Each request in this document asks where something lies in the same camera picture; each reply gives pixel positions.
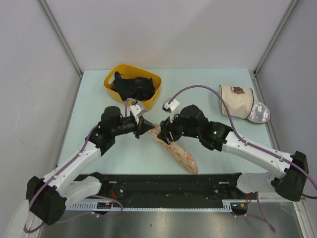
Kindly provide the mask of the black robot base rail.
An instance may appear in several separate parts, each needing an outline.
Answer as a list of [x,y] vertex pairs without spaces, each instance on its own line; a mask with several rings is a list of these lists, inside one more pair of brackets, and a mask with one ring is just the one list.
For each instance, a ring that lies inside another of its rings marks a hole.
[[207,200],[254,200],[254,193],[237,187],[240,174],[219,175],[100,175],[100,196],[110,196],[122,205],[155,203],[188,204]]

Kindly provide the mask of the pink tulip mesh laundry bag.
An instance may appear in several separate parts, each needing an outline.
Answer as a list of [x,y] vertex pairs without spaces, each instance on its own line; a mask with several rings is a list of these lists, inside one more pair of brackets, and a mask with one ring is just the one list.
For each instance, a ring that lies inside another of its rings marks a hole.
[[158,139],[160,126],[156,123],[153,124],[154,128],[147,131],[147,133],[157,142],[179,165],[186,169],[191,174],[197,174],[199,168],[193,156],[177,142],[166,144],[163,140]]

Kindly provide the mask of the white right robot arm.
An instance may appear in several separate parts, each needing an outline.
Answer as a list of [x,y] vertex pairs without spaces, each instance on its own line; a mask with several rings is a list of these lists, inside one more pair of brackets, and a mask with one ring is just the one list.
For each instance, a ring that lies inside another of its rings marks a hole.
[[294,154],[262,147],[242,137],[232,127],[210,121],[195,105],[179,110],[177,106],[162,108],[170,115],[160,123],[158,138],[166,144],[182,136],[196,138],[207,149],[241,157],[262,167],[271,175],[270,185],[281,197],[299,201],[309,173],[307,156],[299,151]]

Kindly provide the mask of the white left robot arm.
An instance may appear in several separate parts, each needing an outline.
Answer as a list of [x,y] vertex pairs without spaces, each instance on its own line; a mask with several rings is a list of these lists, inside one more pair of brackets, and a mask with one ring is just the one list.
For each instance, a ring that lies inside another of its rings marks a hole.
[[68,206],[93,195],[106,197],[109,185],[97,173],[78,184],[73,184],[73,181],[115,144],[117,136],[133,133],[139,138],[153,129],[154,125],[143,117],[145,112],[146,108],[141,103],[130,106],[128,117],[122,117],[117,106],[106,107],[101,120],[90,130],[84,144],[73,156],[42,178],[34,176],[28,181],[26,199],[30,202],[30,212],[43,223],[53,225],[63,216]]

